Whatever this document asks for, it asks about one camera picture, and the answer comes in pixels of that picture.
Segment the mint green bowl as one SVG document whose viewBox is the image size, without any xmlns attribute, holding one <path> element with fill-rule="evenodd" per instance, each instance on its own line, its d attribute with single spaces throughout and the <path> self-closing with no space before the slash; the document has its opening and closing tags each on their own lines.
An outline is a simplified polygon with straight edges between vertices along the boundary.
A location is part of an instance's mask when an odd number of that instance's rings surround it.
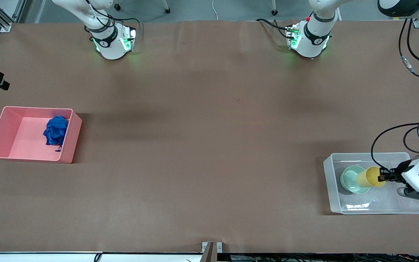
<svg viewBox="0 0 419 262">
<path fill-rule="evenodd" d="M 365 194 L 370 190 L 370 187 L 361 186 L 357 181 L 358 175 L 365 169 L 361 166 L 348 166 L 344 169 L 340 176 L 340 183 L 344 189 L 353 194 Z"/>
</svg>

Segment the metal table bracket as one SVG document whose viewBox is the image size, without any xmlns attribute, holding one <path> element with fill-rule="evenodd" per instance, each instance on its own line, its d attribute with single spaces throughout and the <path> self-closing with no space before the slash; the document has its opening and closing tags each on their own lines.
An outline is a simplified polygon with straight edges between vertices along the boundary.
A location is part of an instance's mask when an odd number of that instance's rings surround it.
<svg viewBox="0 0 419 262">
<path fill-rule="evenodd" d="M 223 253 L 223 242 L 202 242 L 200 262 L 218 262 L 218 254 Z"/>
</svg>

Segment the pink plastic box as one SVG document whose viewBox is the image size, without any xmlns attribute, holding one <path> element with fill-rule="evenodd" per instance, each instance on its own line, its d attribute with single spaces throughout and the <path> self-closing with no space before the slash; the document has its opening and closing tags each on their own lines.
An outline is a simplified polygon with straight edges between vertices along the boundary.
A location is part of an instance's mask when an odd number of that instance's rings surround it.
<svg viewBox="0 0 419 262">
<path fill-rule="evenodd" d="M 56 116 L 67 122 L 62 146 L 48 145 L 44 135 Z M 5 106 L 0 115 L 0 159 L 70 164 L 82 123 L 72 109 Z"/>
</svg>

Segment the yellow plastic cup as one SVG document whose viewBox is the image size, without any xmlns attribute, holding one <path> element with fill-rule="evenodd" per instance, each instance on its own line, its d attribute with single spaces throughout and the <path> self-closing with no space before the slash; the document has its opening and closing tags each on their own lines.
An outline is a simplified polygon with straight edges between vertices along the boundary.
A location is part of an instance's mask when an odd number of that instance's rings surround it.
<svg viewBox="0 0 419 262">
<path fill-rule="evenodd" d="M 364 187 L 382 187 L 386 183 L 385 180 L 380 180 L 380 168 L 377 166 L 371 166 L 361 171 L 357 175 L 356 181 Z"/>
</svg>

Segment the blue cloth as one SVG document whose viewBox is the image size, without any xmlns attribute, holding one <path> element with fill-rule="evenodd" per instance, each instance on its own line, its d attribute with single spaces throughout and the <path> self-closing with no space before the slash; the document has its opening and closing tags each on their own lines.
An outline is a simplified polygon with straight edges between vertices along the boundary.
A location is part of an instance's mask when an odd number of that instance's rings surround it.
<svg viewBox="0 0 419 262">
<path fill-rule="evenodd" d="M 63 116 L 54 116 L 47 124 L 43 135 L 46 138 L 46 145 L 58 146 L 57 152 L 61 152 L 65 134 L 68 129 L 68 121 Z"/>
</svg>

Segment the clear plastic box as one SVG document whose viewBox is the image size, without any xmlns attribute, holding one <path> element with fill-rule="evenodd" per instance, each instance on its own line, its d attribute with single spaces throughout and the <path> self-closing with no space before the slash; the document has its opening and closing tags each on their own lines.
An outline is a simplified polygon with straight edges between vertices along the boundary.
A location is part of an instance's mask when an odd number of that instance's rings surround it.
<svg viewBox="0 0 419 262">
<path fill-rule="evenodd" d="M 376 165 L 370 153 L 333 153 L 324 161 L 331 211 L 344 215 L 419 214 L 419 200 L 398 195 L 397 189 L 404 187 L 402 183 L 387 182 L 364 194 L 354 194 L 342 186 L 341 174 L 349 166 L 369 168 Z"/>
</svg>

